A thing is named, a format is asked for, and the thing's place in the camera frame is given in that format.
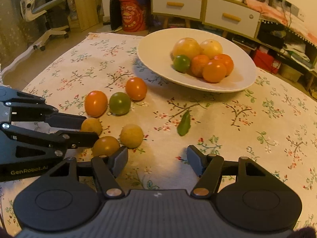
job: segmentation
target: red container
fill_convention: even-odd
[[[146,30],[146,10],[141,9],[136,0],[119,0],[121,6],[122,28],[127,32]]]
[[[279,61],[276,61],[273,56],[268,55],[260,50],[255,51],[252,59],[257,67],[274,74],[277,74],[281,64]]]

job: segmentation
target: red canister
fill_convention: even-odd
[[[122,28],[127,32],[146,30],[146,9],[141,9],[136,0],[119,0],[121,6]]]

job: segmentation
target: floor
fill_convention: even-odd
[[[109,28],[99,23],[83,32],[73,33],[69,32],[69,38],[55,38],[50,40],[46,45],[45,51],[35,50],[31,56],[25,61],[19,63],[14,71],[7,73],[4,76],[4,84],[10,85],[14,89],[23,90],[40,72],[42,72],[47,66],[49,66],[55,59],[61,56],[63,53],[73,48],[79,42],[84,40],[89,32],[102,32]],[[146,36],[149,31],[140,32],[124,32],[120,30],[116,32],[118,34],[135,35],[135,36]],[[291,84],[293,87],[302,91],[306,95],[310,94],[305,90],[301,83],[294,83],[281,75],[277,74],[277,77]]]

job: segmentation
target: wooden leg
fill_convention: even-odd
[[[163,28],[167,28],[168,27],[168,19],[169,19],[169,17],[165,17],[165,19],[164,19],[164,23],[163,23]]]
[[[191,21],[185,20],[186,28],[191,28]]]
[[[222,37],[226,38],[228,35],[228,31],[224,30],[223,33],[222,33]]]
[[[314,77],[315,77],[314,75],[311,75],[311,76],[310,76],[310,80],[309,80],[309,82],[308,82],[308,84],[307,84],[307,87],[306,87],[306,90],[307,90],[307,91],[308,91],[308,90],[310,89],[310,87],[312,86]]]

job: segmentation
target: drawer handle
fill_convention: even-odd
[[[231,15],[231,14],[228,14],[228,13],[225,13],[225,12],[222,14],[222,16],[227,18],[227,19],[230,19],[230,20],[235,20],[237,22],[241,21],[241,18],[234,16],[234,15]]]
[[[183,7],[184,6],[184,4],[181,2],[167,2],[166,5],[175,6],[175,7]]]

